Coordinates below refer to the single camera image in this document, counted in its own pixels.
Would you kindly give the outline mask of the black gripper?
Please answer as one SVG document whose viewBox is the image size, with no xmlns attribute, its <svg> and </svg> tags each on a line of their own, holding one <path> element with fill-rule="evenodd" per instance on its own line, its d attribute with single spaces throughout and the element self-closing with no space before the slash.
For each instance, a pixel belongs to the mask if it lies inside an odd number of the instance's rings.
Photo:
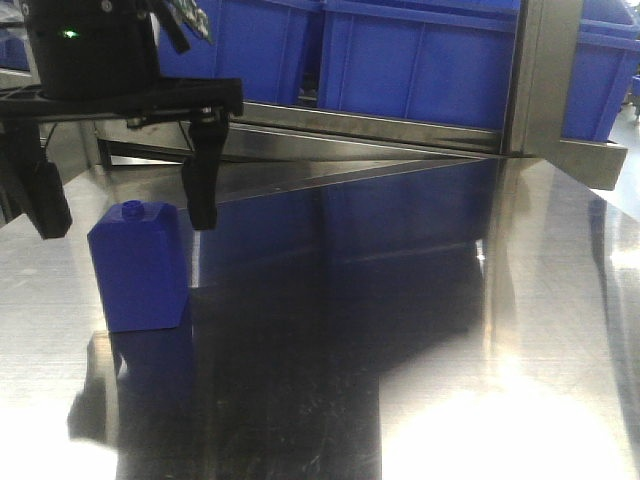
<svg viewBox="0 0 640 480">
<path fill-rule="evenodd" d="M 193 154 L 181 169 L 192 227 L 216 227 L 228 114 L 243 113 L 242 83 L 237 78 L 162 76 L 154 21 L 179 54 L 190 48 L 184 26 L 200 39 L 212 38 L 208 15 L 194 1 L 1 5 L 2 28 L 28 41 L 39 78 L 36 84 L 1 91 L 1 187 L 43 239 L 63 238 L 72 217 L 59 171 L 48 160 L 33 122 L 135 118 L 161 123 L 225 112 L 190 122 Z"/>
</svg>

